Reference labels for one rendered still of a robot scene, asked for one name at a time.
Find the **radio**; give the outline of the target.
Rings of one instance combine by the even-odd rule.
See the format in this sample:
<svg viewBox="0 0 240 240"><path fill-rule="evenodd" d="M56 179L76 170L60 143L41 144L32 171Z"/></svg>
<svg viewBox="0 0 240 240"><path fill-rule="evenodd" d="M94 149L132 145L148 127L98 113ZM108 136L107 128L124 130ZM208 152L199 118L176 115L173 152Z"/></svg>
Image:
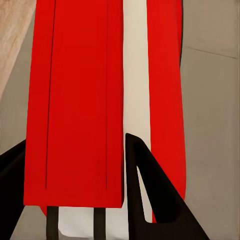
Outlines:
<svg viewBox="0 0 240 240"><path fill-rule="evenodd" d="M46 240L129 240L126 133L185 200L183 30L183 0L36 0L23 205Z"/></svg>

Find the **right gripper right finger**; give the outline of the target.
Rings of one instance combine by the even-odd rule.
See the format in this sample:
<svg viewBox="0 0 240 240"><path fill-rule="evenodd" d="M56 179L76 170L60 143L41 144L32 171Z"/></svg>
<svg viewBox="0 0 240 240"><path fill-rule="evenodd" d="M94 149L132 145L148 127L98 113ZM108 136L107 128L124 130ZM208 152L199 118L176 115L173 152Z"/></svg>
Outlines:
<svg viewBox="0 0 240 240"><path fill-rule="evenodd" d="M125 135L129 240L210 240L145 142ZM156 223L145 220L137 167Z"/></svg>

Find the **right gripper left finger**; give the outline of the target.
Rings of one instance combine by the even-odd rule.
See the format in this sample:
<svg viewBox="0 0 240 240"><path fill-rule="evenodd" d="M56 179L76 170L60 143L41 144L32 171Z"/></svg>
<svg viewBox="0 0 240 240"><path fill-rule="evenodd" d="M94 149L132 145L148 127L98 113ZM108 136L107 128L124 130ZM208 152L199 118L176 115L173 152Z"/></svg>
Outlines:
<svg viewBox="0 0 240 240"><path fill-rule="evenodd" d="M0 155L0 240L10 240L24 209L26 139Z"/></svg>

